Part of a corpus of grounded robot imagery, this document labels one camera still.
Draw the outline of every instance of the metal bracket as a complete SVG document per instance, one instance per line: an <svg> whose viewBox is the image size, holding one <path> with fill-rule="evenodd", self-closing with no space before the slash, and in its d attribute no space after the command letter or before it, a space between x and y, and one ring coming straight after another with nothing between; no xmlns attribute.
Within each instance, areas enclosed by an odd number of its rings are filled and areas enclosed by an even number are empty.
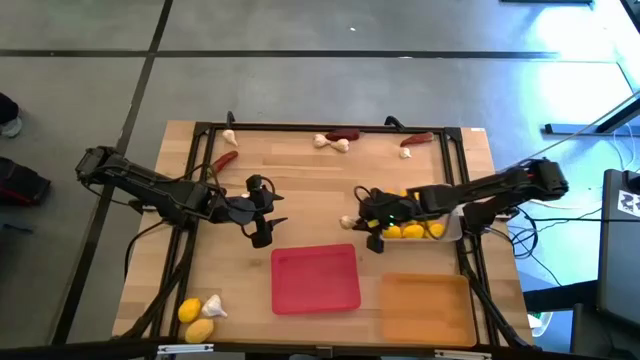
<svg viewBox="0 0 640 360"><path fill-rule="evenodd" d="M316 355L319 358L330 359L333 357L333 347L332 346L316 346Z"/></svg>
<svg viewBox="0 0 640 360"><path fill-rule="evenodd" d="M469 351L435 350L436 358L446 358L455 360L491 360L489 353L477 353Z"/></svg>
<svg viewBox="0 0 640 360"><path fill-rule="evenodd" d="M227 129L231 129L231 124L236 122L236 117L233 116L233 112L227 111Z"/></svg>
<svg viewBox="0 0 640 360"><path fill-rule="evenodd" d="M191 354L202 352L213 352L213 344L158 346L158 355Z"/></svg>
<svg viewBox="0 0 640 360"><path fill-rule="evenodd" d="M211 129L211 123L197 122L193 128L193 136L202 136L207 130Z"/></svg>
<svg viewBox="0 0 640 360"><path fill-rule="evenodd" d="M387 116L387 118L384 120L384 124L386 126L393 125L399 132L402 132L404 130L404 125L402 125L400 120L392 115Z"/></svg>
<svg viewBox="0 0 640 360"><path fill-rule="evenodd" d="M455 142L462 141L462 129L460 128L446 127L444 128L444 133Z"/></svg>

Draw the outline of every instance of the garlic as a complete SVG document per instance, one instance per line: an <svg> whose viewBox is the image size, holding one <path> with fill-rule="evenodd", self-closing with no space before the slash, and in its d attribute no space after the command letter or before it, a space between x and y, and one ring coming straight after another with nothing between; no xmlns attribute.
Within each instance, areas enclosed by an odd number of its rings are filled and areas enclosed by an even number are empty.
<svg viewBox="0 0 640 360"><path fill-rule="evenodd" d="M400 148L400 159L408 159L411 157L409 148Z"/></svg>
<svg viewBox="0 0 640 360"><path fill-rule="evenodd" d="M353 229L353 227L356 226L356 221L353 218L350 218L348 216L343 216L340 218L340 227L345 229L345 230L351 230Z"/></svg>
<svg viewBox="0 0 640 360"><path fill-rule="evenodd" d="M233 130L227 129L227 130L223 131L222 132L222 137L229 144L233 144L235 146L238 146L238 142L236 141L236 133L233 132Z"/></svg>
<svg viewBox="0 0 640 360"><path fill-rule="evenodd" d="M332 148L345 153L347 151L349 151L349 140L347 139L340 139L334 143L330 144Z"/></svg>
<svg viewBox="0 0 640 360"><path fill-rule="evenodd" d="M204 303L202 315L227 317L227 313L222 310L222 300L220 300L220 296L217 294L213 295Z"/></svg>
<svg viewBox="0 0 640 360"><path fill-rule="evenodd" d="M326 137L322 134L315 134L313 136L313 147L320 149L321 147L325 147L331 144L331 141L327 140Z"/></svg>

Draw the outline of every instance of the shoe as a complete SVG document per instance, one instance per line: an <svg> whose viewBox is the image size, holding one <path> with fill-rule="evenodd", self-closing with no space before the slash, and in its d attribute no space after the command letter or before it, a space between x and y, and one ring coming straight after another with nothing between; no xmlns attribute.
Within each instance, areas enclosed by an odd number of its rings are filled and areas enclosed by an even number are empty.
<svg viewBox="0 0 640 360"><path fill-rule="evenodd" d="M20 133L20 130L22 130L22 119L18 116L8 123L0 125L0 136L13 138Z"/></svg>

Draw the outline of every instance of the white cable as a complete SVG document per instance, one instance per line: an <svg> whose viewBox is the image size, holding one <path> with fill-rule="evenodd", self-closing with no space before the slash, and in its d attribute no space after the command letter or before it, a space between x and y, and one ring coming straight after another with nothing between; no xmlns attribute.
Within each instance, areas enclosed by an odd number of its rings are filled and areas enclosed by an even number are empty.
<svg viewBox="0 0 640 360"><path fill-rule="evenodd" d="M618 142L616 141L616 131L618 129L613 130L613 148L616 149L616 154L618 154L618 160L620 160L620 168L624 171L624 159L622 159L622 152L620 151L620 147L618 146Z"/></svg>
<svg viewBox="0 0 640 360"><path fill-rule="evenodd" d="M625 126L629 129L629 137L631 137L631 145L633 147L633 150L630 150L631 160L629 160L627 165L624 165L624 158L622 157L620 146L618 146L618 141L616 140L616 131L618 131L618 129L613 131L613 147L616 149L618 159L620 159L620 168L622 169L622 171L628 170L629 166L631 166L631 164L633 164L633 162L636 160L636 142L633 139L633 130L631 129L631 126L629 126L629 124L625 124Z"/></svg>
<svg viewBox="0 0 640 360"><path fill-rule="evenodd" d="M554 148L554 147L556 147L556 146L558 146L558 145L562 144L563 142L565 142L565 141L567 141L567 140L569 140L569 139L571 139L571 138L573 138L573 137L575 137L575 136L578 136L578 135L582 134L582 133L583 133L583 132L585 132L585 130L587 130L588 128L590 128L590 127L592 127L593 125L595 125L595 124L599 123L600 121L602 121L602 120L603 120L604 118L606 118L607 116L609 116L609 115L613 114L613 113L614 113L614 112L615 112L619 107L621 107L622 105L624 105L627 101L632 100L632 99L635 99L635 97L636 97L637 95L639 95L639 94L640 94L640 90L638 90L637 92L633 93L633 94L632 94L631 96L629 96L628 98L624 99L621 103L619 103L618 105L616 105L615 107L613 107L611 110L607 111L604 115L602 115L602 116L600 116L599 118L597 118L597 119L596 119L595 121L593 121L591 124L586 125L586 126L585 126L585 127L583 127L582 129L580 129L580 130L576 131L575 133L573 133L573 134L571 134L571 135L569 135L569 136L565 137L564 139L562 139L562 140L560 140L560 141L558 141L558 142L556 142L556 143L553 143L553 144L551 144L551 145L547 146L546 148L544 148L544 149L542 149L542 150L540 150L540 151L538 151L538 152L534 153L533 155L530 155L530 156L528 156L528 157L526 157L526 158L524 158L524 159L522 159L522 160L520 160L520 161L518 161L518 162L516 162L516 163L513 163L513 164L511 164L511 165L509 165L509 166L507 166L507 167L503 168L502 170L500 170L500 171L498 171L498 172L502 172L502 171L504 171L504 170L506 170L506 169L509 169L509 168L511 168L511 167L514 167L514 166L520 165L522 162L524 162L524 161L526 161L526 160L529 160L529 159L531 159L531 158L534 158L534 157L536 157L536 156L538 156L538 155L540 155L540 154L542 154L542 153L544 153L544 152L548 151L549 149L552 149L552 148Z"/></svg>
<svg viewBox="0 0 640 360"><path fill-rule="evenodd" d="M633 130L631 129L631 126L629 125L629 123L625 124L625 126L629 129L629 137L631 137L631 147L632 147L632 151L631 151L631 160L629 161L629 163L627 164L627 166L624 167L625 170L627 170L629 168L629 166L631 166L631 164L633 164L634 161L636 161L636 141L633 139Z"/></svg>

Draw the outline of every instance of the black bag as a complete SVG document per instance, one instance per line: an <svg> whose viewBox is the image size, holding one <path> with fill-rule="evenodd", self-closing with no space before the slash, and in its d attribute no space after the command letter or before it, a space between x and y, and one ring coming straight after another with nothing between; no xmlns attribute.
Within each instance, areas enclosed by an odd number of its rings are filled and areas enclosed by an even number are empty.
<svg viewBox="0 0 640 360"><path fill-rule="evenodd" d="M39 205L51 181L0 156L0 205Z"/></svg>

